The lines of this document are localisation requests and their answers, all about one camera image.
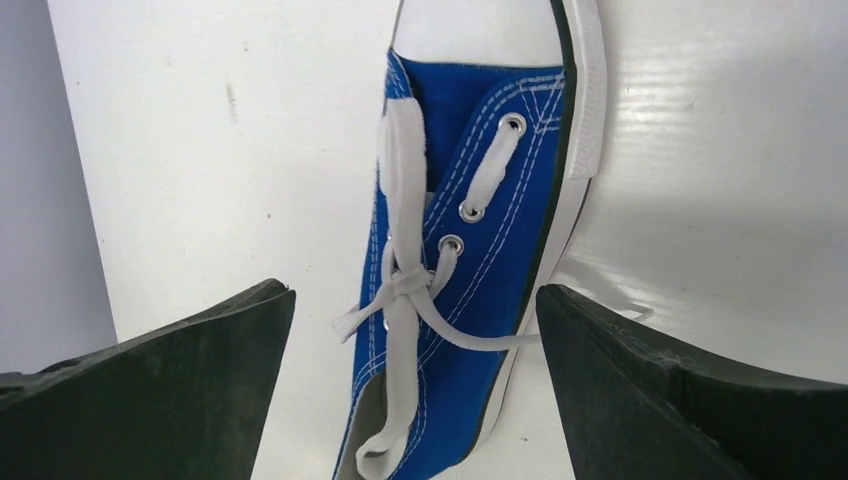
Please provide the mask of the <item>blue sneaker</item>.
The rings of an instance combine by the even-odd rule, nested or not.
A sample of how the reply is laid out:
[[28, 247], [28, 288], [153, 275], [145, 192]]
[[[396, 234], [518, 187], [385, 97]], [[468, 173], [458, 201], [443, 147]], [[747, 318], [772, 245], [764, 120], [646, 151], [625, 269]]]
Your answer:
[[[558, 270], [601, 158], [607, 60], [594, 1], [403, 1], [387, 51], [384, 103], [411, 97], [424, 117], [422, 262], [459, 236], [465, 249], [438, 312], [478, 337], [533, 335], [533, 295]], [[361, 293], [382, 284], [387, 197], [377, 183]], [[356, 449], [386, 416], [382, 313], [355, 343], [352, 403], [334, 475], [364, 479]], [[419, 410], [386, 479], [429, 479], [492, 433], [517, 351], [461, 349], [426, 324], [418, 339]]]

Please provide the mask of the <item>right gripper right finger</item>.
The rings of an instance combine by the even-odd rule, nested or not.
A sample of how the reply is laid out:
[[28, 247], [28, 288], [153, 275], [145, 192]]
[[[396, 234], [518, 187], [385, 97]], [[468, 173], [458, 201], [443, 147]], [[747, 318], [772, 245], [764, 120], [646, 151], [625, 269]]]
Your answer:
[[536, 295], [579, 479], [843, 479], [847, 388], [741, 363], [562, 285]]

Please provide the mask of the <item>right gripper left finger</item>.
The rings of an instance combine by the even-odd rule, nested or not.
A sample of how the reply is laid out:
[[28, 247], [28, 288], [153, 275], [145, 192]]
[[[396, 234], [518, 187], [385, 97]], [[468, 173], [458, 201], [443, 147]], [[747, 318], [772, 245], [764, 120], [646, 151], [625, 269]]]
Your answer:
[[248, 479], [295, 310], [268, 279], [198, 314], [1, 377], [5, 479]]

